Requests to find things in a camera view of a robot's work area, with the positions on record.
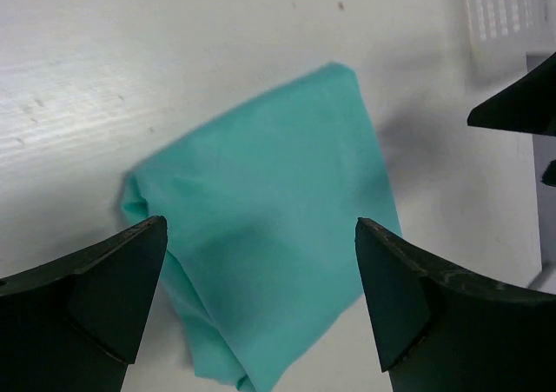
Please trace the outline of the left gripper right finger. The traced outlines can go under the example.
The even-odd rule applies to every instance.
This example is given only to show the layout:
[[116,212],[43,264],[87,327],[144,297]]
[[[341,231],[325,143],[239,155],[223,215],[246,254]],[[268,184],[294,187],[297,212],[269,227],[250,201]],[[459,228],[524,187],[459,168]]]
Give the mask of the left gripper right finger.
[[554,390],[554,295],[474,273],[368,218],[355,251],[393,390]]

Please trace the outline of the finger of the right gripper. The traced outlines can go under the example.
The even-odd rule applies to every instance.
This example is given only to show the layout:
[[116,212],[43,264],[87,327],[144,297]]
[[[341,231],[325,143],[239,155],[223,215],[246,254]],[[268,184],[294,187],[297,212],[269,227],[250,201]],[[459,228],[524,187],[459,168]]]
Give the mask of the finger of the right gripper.
[[555,135],[555,55],[498,94],[473,108],[472,127]]

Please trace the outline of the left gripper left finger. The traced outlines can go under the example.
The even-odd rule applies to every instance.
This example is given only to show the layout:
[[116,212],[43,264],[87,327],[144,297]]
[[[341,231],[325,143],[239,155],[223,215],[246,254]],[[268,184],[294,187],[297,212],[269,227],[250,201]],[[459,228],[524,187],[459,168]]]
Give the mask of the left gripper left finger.
[[167,248],[152,216],[1,281],[3,391],[118,391],[134,364]]

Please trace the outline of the teal t-shirt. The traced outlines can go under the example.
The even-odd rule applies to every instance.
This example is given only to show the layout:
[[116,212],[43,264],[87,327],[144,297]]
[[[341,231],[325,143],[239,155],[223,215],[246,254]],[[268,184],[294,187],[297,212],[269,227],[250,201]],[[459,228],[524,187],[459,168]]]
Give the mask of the teal t-shirt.
[[400,231],[355,73],[330,63],[162,149],[120,208],[163,216],[161,280],[195,374],[269,391],[362,293],[359,218]]

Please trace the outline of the white plastic mesh basket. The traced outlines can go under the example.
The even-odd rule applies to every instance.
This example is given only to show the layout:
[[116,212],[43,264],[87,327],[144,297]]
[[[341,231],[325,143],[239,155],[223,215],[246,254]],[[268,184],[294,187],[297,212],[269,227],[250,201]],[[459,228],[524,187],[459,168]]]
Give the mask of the white plastic mesh basket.
[[496,83],[555,52],[555,0],[465,0],[472,78]]

